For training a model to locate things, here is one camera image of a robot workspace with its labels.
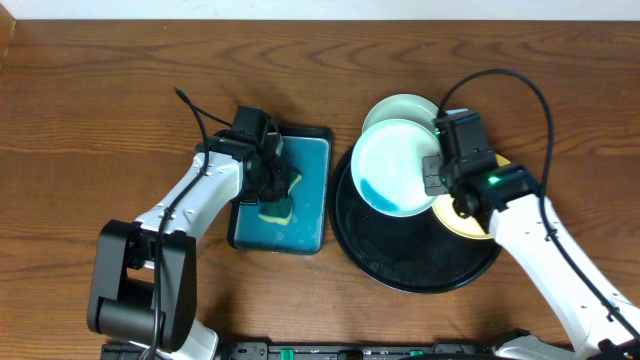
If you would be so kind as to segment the yellow plate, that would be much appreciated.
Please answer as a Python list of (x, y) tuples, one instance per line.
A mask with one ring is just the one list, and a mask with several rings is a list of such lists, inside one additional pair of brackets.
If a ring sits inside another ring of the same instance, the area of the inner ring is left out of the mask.
[(438, 220), (451, 232), (464, 238), (473, 240), (489, 240), (480, 224), (473, 218), (462, 218), (457, 215), (453, 207), (454, 199), (449, 194), (439, 195), (435, 198), (431, 208)]

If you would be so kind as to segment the green and yellow sponge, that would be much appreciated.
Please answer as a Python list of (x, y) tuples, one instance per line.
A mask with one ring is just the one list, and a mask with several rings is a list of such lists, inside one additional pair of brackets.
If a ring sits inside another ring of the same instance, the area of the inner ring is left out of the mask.
[(291, 170), (289, 172), (287, 196), (275, 202), (262, 203), (259, 206), (258, 217), (267, 223), (287, 226), (293, 216), (293, 201), (291, 200), (291, 193), (301, 179), (302, 175), (300, 173), (296, 170)]

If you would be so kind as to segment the light green plate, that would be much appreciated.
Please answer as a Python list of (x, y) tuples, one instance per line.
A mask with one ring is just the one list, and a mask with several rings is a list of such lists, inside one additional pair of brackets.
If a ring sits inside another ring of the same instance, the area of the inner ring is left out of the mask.
[(425, 191), (423, 159), (441, 153), (436, 136), (406, 119), (389, 119), (367, 129), (357, 140), (350, 161), (360, 197), (375, 211), (411, 217), (436, 201)]
[(424, 97), (414, 94), (392, 95), (373, 106), (364, 120), (362, 132), (366, 132), (379, 122), (390, 119), (409, 120), (434, 132), (434, 119), (437, 112), (437, 106)]

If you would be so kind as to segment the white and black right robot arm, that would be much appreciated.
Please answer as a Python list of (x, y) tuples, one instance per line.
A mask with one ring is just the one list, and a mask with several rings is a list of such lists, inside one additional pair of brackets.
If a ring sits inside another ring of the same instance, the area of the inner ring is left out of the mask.
[(439, 155), (422, 161), (434, 212), (456, 235), (494, 240), (522, 267), (578, 359), (636, 359), (639, 309), (599, 271), (520, 164)]

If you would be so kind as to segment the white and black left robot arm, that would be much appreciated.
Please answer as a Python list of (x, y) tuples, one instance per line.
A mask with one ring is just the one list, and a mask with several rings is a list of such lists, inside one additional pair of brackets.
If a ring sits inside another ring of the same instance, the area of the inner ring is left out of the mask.
[(196, 247), (227, 203), (287, 196), (282, 149), (277, 134), (263, 145), (213, 137), (157, 205), (133, 222), (109, 221), (98, 237), (88, 328), (150, 358), (213, 358), (218, 337), (195, 318)]

